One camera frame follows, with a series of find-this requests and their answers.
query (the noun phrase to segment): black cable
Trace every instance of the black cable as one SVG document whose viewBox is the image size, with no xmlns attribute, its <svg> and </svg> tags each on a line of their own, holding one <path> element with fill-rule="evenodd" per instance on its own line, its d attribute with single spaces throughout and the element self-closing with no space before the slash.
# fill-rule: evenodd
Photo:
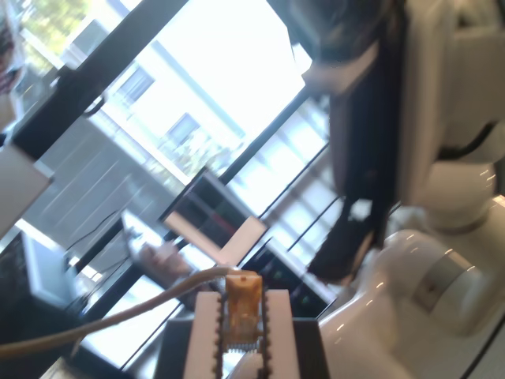
<svg viewBox="0 0 505 379">
<path fill-rule="evenodd" d="M 298 172 L 298 174 L 296 174 L 296 176 L 288 183 L 288 185 L 282 190 L 282 192 L 270 203 L 270 205 L 268 205 L 265 208 L 264 211 L 261 212 L 261 214 L 258 216 L 259 220 L 263 219 L 263 217 L 267 214 L 267 212 L 271 209 L 271 207 L 275 205 L 277 200 L 280 199 L 282 195 L 284 195 L 284 193 L 286 193 L 290 189 L 290 187 L 302 176 L 302 174 L 310 168 L 310 166 L 316 161 L 317 158 L 319 158 L 319 156 L 324 152 L 324 150 L 326 150 L 328 146 L 329 144 L 325 144 L 325 146 L 323 146 L 321 150 L 319 150 L 317 154 L 315 154 L 314 157 L 307 162 L 307 164 L 301 169 L 300 172 Z"/>
<path fill-rule="evenodd" d="M 313 227 L 317 221 L 319 221 L 319 219 L 323 216 L 324 213 L 326 213 L 326 211 L 340 198 L 340 196 L 337 196 L 335 199 L 333 199 L 331 201 L 330 204 L 327 205 L 327 207 L 316 217 L 316 219 L 314 221 L 312 221 L 312 223 L 307 227 L 307 229 L 305 229 L 303 231 L 303 233 L 301 233 L 298 238 L 293 242 L 293 244 L 288 248 L 287 251 L 291 251 L 291 249 L 294 248 L 294 246 L 300 242 L 300 240 L 304 237 L 304 235 L 307 234 L 307 232 L 310 230 L 311 227 Z"/>
<path fill-rule="evenodd" d="M 468 156 L 471 152 L 477 150 L 486 139 L 489 134 L 495 129 L 497 122 L 489 122 L 484 128 L 479 132 L 479 134 L 465 147 L 463 148 L 449 148 L 442 147 L 439 152 L 438 160 L 457 160 L 463 156 Z"/>
<path fill-rule="evenodd" d="M 121 259 L 120 261 L 117 261 L 113 265 L 110 265 L 109 267 L 105 267 L 103 270 L 101 270 L 102 272 L 97 272 L 97 273 L 93 274 L 93 276 L 90 279 L 93 280 L 93 278 L 95 277 L 95 275 L 97 275 L 97 274 L 103 275 L 103 274 L 107 273 L 107 271 L 109 271 L 111 268 L 114 268 L 114 267 L 116 267 L 119 264 L 122 265 L 123 263 L 125 263 L 125 261 L 128 260 L 128 258 L 129 257 L 124 257 L 123 259 Z"/>
<path fill-rule="evenodd" d="M 398 209 L 402 206 L 402 203 L 399 201 L 398 203 L 396 203 L 396 205 L 391 208 L 391 210 L 389 211 L 389 216 L 391 216 L 393 213 L 395 213 L 396 211 L 398 211 Z"/>
<path fill-rule="evenodd" d="M 79 301 L 82 301 L 83 302 L 83 308 L 88 304 L 88 300 L 90 299 L 90 297 L 92 297 L 94 295 L 94 293 L 96 293 L 100 288 L 103 287 L 103 285 L 105 284 L 105 282 L 107 282 L 109 280 L 109 278 L 116 273 L 117 270 L 120 269 L 121 266 L 123 266 L 123 264 L 129 259 L 129 257 L 125 257 L 123 259 L 121 259 L 120 261 L 117 261 L 116 263 L 114 263 L 113 265 L 110 265 L 109 267 L 105 268 L 104 270 L 102 270 L 102 272 L 97 272 L 96 274 L 102 274 L 102 275 L 105 275 L 107 274 L 107 271 L 109 271 L 111 268 L 119 265 L 118 268 L 116 268 L 114 270 L 114 272 L 112 272 L 106 279 L 98 282 L 90 291 L 89 293 L 87 293 L 86 295 L 82 295 L 78 298 L 75 298 L 73 301 L 70 302 L 70 304 L 63 310 L 63 312 L 67 313 L 69 311 L 70 308 L 72 308 L 72 306 L 74 306 L 76 303 L 78 303 Z"/>
<path fill-rule="evenodd" d="M 97 291 L 99 291 L 103 285 L 123 266 L 124 263 L 127 262 L 129 257 L 124 258 L 121 262 L 121 264 L 109 275 L 107 278 L 104 280 L 100 280 L 100 282 L 95 286 L 95 288 L 92 289 L 92 291 L 88 294 L 88 298 L 92 297 Z"/>
<path fill-rule="evenodd" d="M 470 366 L 468 366 L 465 373 L 463 373 L 463 375 L 461 376 L 461 379 L 468 379 L 470 377 L 470 375 L 473 373 L 473 371 L 475 370 L 477 365 L 481 362 L 482 358 L 488 352 L 492 343 L 495 341 L 495 338 L 498 336 L 503 325 L 505 325 L 505 314 L 502 316 L 502 318 L 499 320 L 498 324 L 492 330 L 491 334 L 488 337 L 488 340 L 485 342 L 484 346 L 482 346 L 481 350 L 479 351 L 477 356 L 473 359 L 472 363 L 470 363 Z"/>
<path fill-rule="evenodd" d="M 117 209 L 115 211 L 113 211 L 105 219 L 103 219 L 102 221 L 100 221 L 100 223 L 98 224 L 98 226 L 95 229 L 93 229 L 92 231 L 90 231 L 86 235 L 83 235 L 81 238 L 77 239 L 72 245 L 70 245 L 67 248 L 66 252 L 69 251 L 70 249 L 72 249 L 77 243 L 81 242 L 83 239 L 85 239 L 85 238 L 89 237 L 90 235 L 92 235 L 93 233 L 95 233 L 103 225 L 103 223 L 105 223 L 109 218 L 111 218 L 113 215 L 115 215 L 118 212 L 119 212 L 119 210 L 117 210 Z"/>
</svg>

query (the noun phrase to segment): electronic device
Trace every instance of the electronic device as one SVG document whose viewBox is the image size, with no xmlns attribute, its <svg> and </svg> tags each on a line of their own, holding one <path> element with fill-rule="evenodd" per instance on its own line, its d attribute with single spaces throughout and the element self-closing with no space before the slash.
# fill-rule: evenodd
<svg viewBox="0 0 505 379">
<path fill-rule="evenodd" d="M 0 246 L 0 343 L 74 327 L 77 321 L 66 310 L 78 298 L 77 274 L 65 252 L 40 233 L 20 230 Z M 43 355 L 2 362 L 0 377 L 29 377 L 39 364 Z"/>
</svg>

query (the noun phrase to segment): cable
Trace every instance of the cable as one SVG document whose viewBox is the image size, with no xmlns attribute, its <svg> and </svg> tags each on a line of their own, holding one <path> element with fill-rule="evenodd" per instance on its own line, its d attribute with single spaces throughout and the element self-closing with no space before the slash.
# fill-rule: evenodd
<svg viewBox="0 0 505 379">
<path fill-rule="evenodd" d="M 100 280 L 87 294 L 79 296 L 78 298 L 75 298 L 73 301 L 71 301 L 69 303 L 69 305 L 67 305 L 66 308 L 63 310 L 63 312 L 67 313 L 78 302 L 82 302 L 83 305 L 82 305 L 82 308 L 79 309 L 79 312 L 80 312 L 88 304 L 88 300 L 90 299 L 90 297 L 92 297 L 97 291 L 99 291 L 100 288 L 103 287 L 105 282 L 107 282 L 109 280 L 109 278 L 111 278 L 112 275 L 115 274 L 116 271 L 119 270 L 121 268 L 121 266 L 123 266 L 123 264 L 127 262 L 128 259 L 129 259 L 129 257 L 125 257 L 125 258 L 121 259 L 120 261 L 114 263 L 113 265 L 110 265 L 109 267 L 105 268 L 104 270 L 102 270 L 102 272 L 97 272 L 95 275 L 97 275 L 97 274 L 105 275 L 105 274 L 107 274 L 107 271 L 109 271 L 111 268 L 119 265 L 119 267 L 116 268 L 107 278 L 105 278 L 104 280 Z"/>
<path fill-rule="evenodd" d="M 66 252 L 69 251 L 70 249 L 72 249 L 77 243 L 81 242 L 83 239 L 85 239 L 85 238 L 89 237 L 90 235 L 92 235 L 93 233 L 95 233 L 103 225 L 103 223 L 105 223 L 109 218 L 111 218 L 113 215 L 115 215 L 118 212 L 119 212 L 118 209 L 116 209 L 115 211 L 113 211 L 105 219 L 103 219 L 102 221 L 100 221 L 100 223 L 98 224 L 98 226 L 95 229 L 93 229 L 92 231 L 90 231 L 86 235 L 83 235 L 81 238 L 77 239 L 72 245 L 70 245 L 69 248 L 66 250 Z"/>
<path fill-rule="evenodd" d="M 95 288 L 93 288 L 92 291 L 89 293 L 88 298 L 92 297 L 97 291 L 99 291 L 100 288 L 102 288 L 105 285 L 105 283 L 112 277 L 112 275 L 115 274 L 123 266 L 123 264 L 126 263 L 126 261 L 128 259 L 129 259 L 129 257 L 126 257 L 126 258 L 122 259 L 121 261 L 116 262 L 115 265 L 119 265 L 119 266 L 110 275 L 108 275 L 107 278 L 99 281 L 99 283 L 95 286 Z M 115 265 L 110 266 L 109 268 L 107 268 L 107 270 L 110 270 Z"/>
<path fill-rule="evenodd" d="M 78 328 L 70 329 L 65 332 L 60 332 L 52 334 L 49 336 L 44 336 L 40 338 L 35 338 L 33 340 L 26 340 L 15 343 L 6 343 L 0 345 L 0 359 L 12 358 L 18 355 L 26 355 L 31 353 L 36 353 L 38 351 L 49 350 L 61 345 L 68 343 L 74 343 L 78 340 L 83 339 L 88 334 L 98 332 L 99 330 L 108 328 L 112 325 L 119 324 L 123 321 L 129 320 L 139 316 L 142 313 L 148 312 L 157 306 L 162 305 L 164 302 L 171 300 L 172 298 L 177 298 L 183 295 L 187 291 L 206 283 L 218 277 L 226 276 L 231 273 L 241 273 L 242 275 L 255 274 L 255 272 L 242 271 L 237 268 L 229 266 L 215 266 L 213 268 L 197 272 L 196 274 L 190 276 L 189 278 L 183 280 L 179 284 L 165 290 L 161 294 L 155 296 L 139 304 L 138 306 L 133 306 L 127 310 L 120 313 L 116 313 L 113 316 L 109 316 L 99 321 L 90 322 L 88 324 L 82 325 Z"/>
<path fill-rule="evenodd" d="M 102 276 L 103 276 L 103 275 L 107 274 L 107 271 L 109 271 L 110 269 L 112 269 L 112 268 L 116 267 L 117 265 L 120 265 L 119 267 L 121 267 L 121 265 L 123 265 L 123 264 L 124 264 L 124 263 L 125 263 L 128 259 L 129 259 L 129 257 L 124 257 L 124 258 L 122 258 L 121 260 L 117 261 L 117 262 L 116 262 L 116 263 L 114 263 L 113 265 L 110 265 L 109 267 L 106 267 L 106 268 L 104 268 L 103 270 L 101 270 L 102 272 L 96 272 L 96 273 L 95 273 L 95 274 L 93 274 L 93 276 L 92 276 L 91 278 L 89 278 L 89 279 L 93 280 L 93 278 L 94 278 L 95 276 L 97 276 L 98 274 L 100 274 L 100 275 L 102 275 Z"/>
<path fill-rule="evenodd" d="M 398 203 L 396 203 L 396 205 L 391 208 L 391 210 L 389 211 L 389 216 L 392 216 L 393 213 L 395 213 L 396 211 L 398 211 L 398 209 L 402 206 L 402 202 L 399 201 Z"/>
<path fill-rule="evenodd" d="M 438 160 L 457 160 L 463 156 L 468 156 L 471 152 L 477 150 L 489 137 L 489 134 L 495 129 L 498 122 L 490 122 L 482 128 L 479 134 L 467 145 L 462 148 L 442 147 L 439 152 Z"/>
<path fill-rule="evenodd" d="M 324 215 L 324 213 L 326 213 L 326 211 L 340 198 L 340 196 L 337 196 L 335 199 L 333 199 L 330 204 L 327 205 L 327 207 L 316 217 L 316 219 L 314 221 L 312 221 L 312 223 L 307 227 L 307 229 L 305 229 L 303 231 L 303 233 L 301 233 L 297 239 L 294 240 L 294 242 L 291 244 L 291 246 L 288 248 L 287 251 L 291 251 L 291 249 L 293 249 L 295 247 L 295 245 L 297 243 L 300 242 L 300 240 L 307 234 L 307 232 L 310 230 L 311 227 L 313 227 L 317 221 L 320 220 L 320 218 Z"/>
<path fill-rule="evenodd" d="M 498 324 L 492 330 L 488 340 L 482 346 L 481 350 L 479 351 L 477 356 L 473 359 L 472 363 L 470 363 L 470 366 L 468 366 L 466 371 L 463 373 L 461 379 L 468 379 L 470 377 L 470 375 L 473 373 L 477 365 L 481 362 L 482 358 L 488 352 L 489 348 L 491 347 L 492 343 L 494 342 L 495 338 L 498 336 L 499 332 L 501 331 L 504 325 L 505 325 L 505 314 L 502 316 Z"/>
</svg>

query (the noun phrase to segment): window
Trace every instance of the window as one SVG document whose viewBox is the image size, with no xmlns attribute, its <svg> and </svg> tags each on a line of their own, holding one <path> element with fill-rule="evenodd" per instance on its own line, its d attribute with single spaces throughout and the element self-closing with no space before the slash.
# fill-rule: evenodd
<svg viewBox="0 0 505 379">
<path fill-rule="evenodd" d="M 126 79 L 119 90 L 125 97 L 135 103 L 154 83 L 154 79 L 142 67 L 137 67 L 131 77 Z"/>
<path fill-rule="evenodd" d="M 93 20 L 77 38 L 73 41 L 74 45 L 89 56 L 102 41 L 107 37 L 107 33 L 97 20 Z"/>
<path fill-rule="evenodd" d="M 181 119 L 170 128 L 166 136 L 176 146 L 181 146 L 186 142 L 194 131 L 200 128 L 198 122 L 194 120 L 189 114 L 184 114 Z"/>
</svg>

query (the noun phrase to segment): glass window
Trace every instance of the glass window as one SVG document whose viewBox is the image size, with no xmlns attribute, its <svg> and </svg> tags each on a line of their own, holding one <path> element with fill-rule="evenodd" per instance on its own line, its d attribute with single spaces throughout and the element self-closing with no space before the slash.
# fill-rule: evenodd
<svg viewBox="0 0 505 379">
<path fill-rule="evenodd" d="M 135 103 L 154 82 L 142 67 L 137 67 L 119 90 L 125 94 L 130 103 Z"/>
<path fill-rule="evenodd" d="M 73 43 L 88 56 L 102 43 L 107 34 L 109 33 L 97 20 L 92 20 Z"/>
<path fill-rule="evenodd" d="M 174 126 L 172 126 L 172 128 L 170 128 L 166 136 L 173 144 L 181 146 L 197 129 L 200 129 L 198 122 L 196 122 L 191 115 L 186 113 Z"/>
<path fill-rule="evenodd" d="M 304 86 L 286 26 L 264 0 L 189 0 L 158 41 L 249 139 Z"/>
</svg>

